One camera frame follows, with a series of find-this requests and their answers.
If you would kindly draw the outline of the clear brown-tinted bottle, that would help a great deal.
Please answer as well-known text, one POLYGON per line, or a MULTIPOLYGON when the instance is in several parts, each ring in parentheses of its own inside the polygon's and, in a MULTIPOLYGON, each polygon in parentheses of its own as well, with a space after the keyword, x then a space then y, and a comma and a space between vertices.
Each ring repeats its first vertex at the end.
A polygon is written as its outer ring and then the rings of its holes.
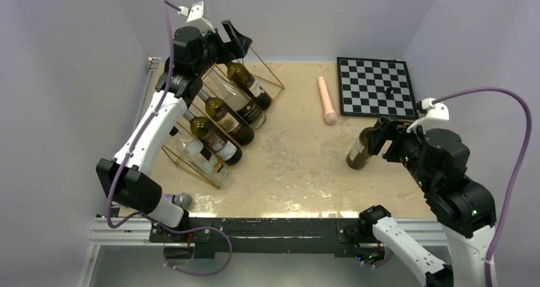
POLYGON ((253 130, 261 128, 267 118, 263 110, 245 92, 226 80, 216 68, 208 77, 213 82, 213 91, 220 96, 237 115, 253 130))

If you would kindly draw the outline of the dark green wine bottle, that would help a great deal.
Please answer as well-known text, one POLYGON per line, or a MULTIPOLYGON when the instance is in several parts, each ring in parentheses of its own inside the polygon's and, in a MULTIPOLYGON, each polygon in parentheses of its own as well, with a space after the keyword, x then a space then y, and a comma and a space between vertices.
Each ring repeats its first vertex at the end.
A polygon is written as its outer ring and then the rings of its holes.
POLYGON ((183 117, 189 122, 191 133, 227 165, 234 165, 241 160, 243 153, 239 147, 209 118, 197 116, 189 110, 184 112, 183 117))

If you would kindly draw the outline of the clear glass liquor bottle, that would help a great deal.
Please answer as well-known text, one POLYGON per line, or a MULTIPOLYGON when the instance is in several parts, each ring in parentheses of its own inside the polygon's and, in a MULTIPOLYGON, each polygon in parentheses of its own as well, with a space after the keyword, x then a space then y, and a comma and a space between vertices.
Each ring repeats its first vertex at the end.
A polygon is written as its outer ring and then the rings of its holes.
POLYGON ((197 138, 180 134, 177 149, 181 158, 215 187, 220 188, 227 181, 229 169, 197 138))

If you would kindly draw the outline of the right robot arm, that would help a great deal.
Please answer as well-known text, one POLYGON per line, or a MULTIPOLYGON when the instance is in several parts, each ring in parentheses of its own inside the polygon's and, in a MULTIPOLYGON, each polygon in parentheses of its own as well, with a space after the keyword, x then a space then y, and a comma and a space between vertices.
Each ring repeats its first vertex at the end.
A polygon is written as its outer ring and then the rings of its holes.
POLYGON ((428 252, 383 206, 362 211, 353 236, 385 245, 421 286, 495 286, 494 262, 488 257, 495 236, 494 197, 466 175, 470 151, 461 137, 381 117, 360 132, 347 159, 363 167, 378 154, 402 164, 420 187, 447 238, 451 262, 428 252))

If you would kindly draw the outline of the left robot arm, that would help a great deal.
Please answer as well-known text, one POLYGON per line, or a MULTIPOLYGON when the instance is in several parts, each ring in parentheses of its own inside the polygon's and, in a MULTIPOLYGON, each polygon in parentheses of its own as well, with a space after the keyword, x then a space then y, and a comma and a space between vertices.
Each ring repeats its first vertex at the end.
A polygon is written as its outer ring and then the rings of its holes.
POLYGON ((116 202, 164 224, 166 235, 175 242, 189 236, 187 215, 164 196, 150 173, 174 124, 202 89, 203 76, 214 65, 243 58, 249 50, 251 38, 241 34, 230 20, 222 21, 222 26, 228 42, 214 27, 204 30, 188 24, 169 33, 171 54, 146 113, 112 159, 102 158, 96 166, 108 204, 116 202))

